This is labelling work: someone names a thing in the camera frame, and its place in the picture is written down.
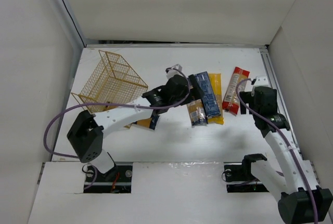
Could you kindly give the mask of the dark blue spaghetti bag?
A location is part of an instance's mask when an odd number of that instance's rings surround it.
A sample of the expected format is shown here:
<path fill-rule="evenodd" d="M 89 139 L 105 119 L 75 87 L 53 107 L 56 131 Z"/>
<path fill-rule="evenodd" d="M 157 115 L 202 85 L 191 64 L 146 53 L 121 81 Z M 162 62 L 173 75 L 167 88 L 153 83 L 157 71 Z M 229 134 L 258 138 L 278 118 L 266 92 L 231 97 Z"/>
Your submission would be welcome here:
<path fill-rule="evenodd" d="M 130 128 L 132 125 L 137 125 L 143 128 L 147 128 L 147 129 L 151 129 L 151 130 L 155 130 L 156 129 L 156 125 L 158 123 L 160 116 L 154 116 L 151 118 L 147 118 L 147 119 L 143 119 L 143 120 L 139 120 L 136 122 L 133 122 L 129 125 L 126 125 L 125 128 Z"/>

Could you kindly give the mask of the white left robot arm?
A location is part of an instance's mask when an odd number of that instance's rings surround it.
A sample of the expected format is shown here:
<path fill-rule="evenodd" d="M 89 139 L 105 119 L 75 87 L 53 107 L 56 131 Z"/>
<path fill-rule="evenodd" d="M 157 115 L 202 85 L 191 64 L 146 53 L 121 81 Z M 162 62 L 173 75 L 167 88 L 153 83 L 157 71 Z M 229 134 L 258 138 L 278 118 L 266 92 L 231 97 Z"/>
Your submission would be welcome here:
<path fill-rule="evenodd" d="M 78 114 L 67 139 L 81 163 L 91 163 L 105 181 L 111 181 L 118 167 L 103 149 L 103 139 L 110 133 L 134 122 L 163 114 L 169 108 L 201 99 L 204 93 L 193 75 L 189 78 L 176 74 L 165 85 L 156 87 L 130 102 L 104 112 Z"/>

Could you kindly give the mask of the yellow pasta bag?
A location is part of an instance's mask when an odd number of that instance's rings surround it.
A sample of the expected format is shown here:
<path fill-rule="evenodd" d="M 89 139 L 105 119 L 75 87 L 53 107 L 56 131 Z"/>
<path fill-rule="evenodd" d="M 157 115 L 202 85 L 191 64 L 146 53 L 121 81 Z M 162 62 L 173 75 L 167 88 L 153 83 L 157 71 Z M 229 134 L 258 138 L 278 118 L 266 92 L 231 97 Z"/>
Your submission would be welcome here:
<path fill-rule="evenodd" d="M 223 118 L 223 109 L 222 109 L 222 85 L 221 85 L 221 74 L 220 73 L 209 73 L 208 74 L 211 86 L 213 89 L 213 92 L 215 94 L 217 106 L 219 107 L 220 110 L 220 116 L 215 116 L 213 118 L 208 119 L 208 123 L 212 124 L 219 124 L 223 125 L 224 124 L 224 118 Z"/>

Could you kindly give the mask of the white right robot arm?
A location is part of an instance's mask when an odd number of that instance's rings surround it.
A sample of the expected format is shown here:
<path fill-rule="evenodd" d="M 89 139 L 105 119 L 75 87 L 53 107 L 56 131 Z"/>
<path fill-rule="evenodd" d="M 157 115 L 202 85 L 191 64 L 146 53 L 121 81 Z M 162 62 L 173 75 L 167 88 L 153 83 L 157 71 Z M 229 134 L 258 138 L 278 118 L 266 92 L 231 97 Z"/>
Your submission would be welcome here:
<path fill-rule="evenodd" d="M 290 125 L 285 116 L 278 113 L 277 91 L 268 86 L 255 86 L 252 91 L 237 91 L 236 94 L 241 113 L 252 113 L 255 126 L 281 168 L 278 173 L 262 154 L 250 162 L 251 174 L 275 198 L 283 222 L 324 221 L 332 204 L 332 193 L 319 185 L 311 163 L 302 159 L 296 145 L 287 138 Z"/>

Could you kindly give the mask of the blue-topped spaghetti bag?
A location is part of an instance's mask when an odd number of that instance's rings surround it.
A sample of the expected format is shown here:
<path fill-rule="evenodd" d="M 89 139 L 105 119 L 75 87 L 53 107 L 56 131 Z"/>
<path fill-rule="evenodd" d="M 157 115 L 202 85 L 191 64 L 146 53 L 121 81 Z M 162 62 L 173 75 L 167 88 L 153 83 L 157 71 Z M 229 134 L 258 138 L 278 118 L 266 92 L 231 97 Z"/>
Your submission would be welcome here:
<path fill-rule="evenodd" d="M 187 110 L 192 127 L 207 125 L 208 121 L 201 99 L 188 103 Z"/>

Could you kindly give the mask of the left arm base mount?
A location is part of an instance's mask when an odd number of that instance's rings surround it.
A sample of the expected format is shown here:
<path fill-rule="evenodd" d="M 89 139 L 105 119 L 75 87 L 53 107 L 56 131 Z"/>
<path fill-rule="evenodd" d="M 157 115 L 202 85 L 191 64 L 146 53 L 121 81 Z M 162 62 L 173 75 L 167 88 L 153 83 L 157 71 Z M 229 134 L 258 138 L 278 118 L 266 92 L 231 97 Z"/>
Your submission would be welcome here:
<path fill-rule="evenodd" d="M 83 165 L 85 174 L 83 193 L 127 194 L 132 191 L 133 163 L 118 163 L 118 171 L 111 179 L 100 172 L 95 173 L 92 165 Z"/>

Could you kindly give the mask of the blue pasta box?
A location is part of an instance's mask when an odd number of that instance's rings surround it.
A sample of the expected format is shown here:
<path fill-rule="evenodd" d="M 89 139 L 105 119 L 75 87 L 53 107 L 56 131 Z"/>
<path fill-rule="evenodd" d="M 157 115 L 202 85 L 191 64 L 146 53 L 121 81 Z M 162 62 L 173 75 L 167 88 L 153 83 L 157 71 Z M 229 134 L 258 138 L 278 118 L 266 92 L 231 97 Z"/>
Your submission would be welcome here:
<path fill-rule="evenodd" d="M 217 105 L 216 96 L 214 94 L 209 75 L 207 72 L 201 72 L 195 74 L 195 79 L 203 91 L 203 96 L 201 98 L 203 107 L 208 119 L 213 117 L 221 116 L 221 110 Z"/>

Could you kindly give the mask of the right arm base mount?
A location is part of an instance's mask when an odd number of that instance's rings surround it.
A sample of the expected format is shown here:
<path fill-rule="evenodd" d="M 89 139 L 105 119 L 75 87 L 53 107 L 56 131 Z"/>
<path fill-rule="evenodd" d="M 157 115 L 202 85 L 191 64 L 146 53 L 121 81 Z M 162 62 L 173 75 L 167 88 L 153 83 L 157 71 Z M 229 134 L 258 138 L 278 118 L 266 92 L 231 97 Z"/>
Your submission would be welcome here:
<path fill-rule="evenodd" d="M 244 172 L 241 163 L 224 163 L 221 174 L 228 193 L 262 193 L 268 192 L 263 183 L 251 174 Z"/>

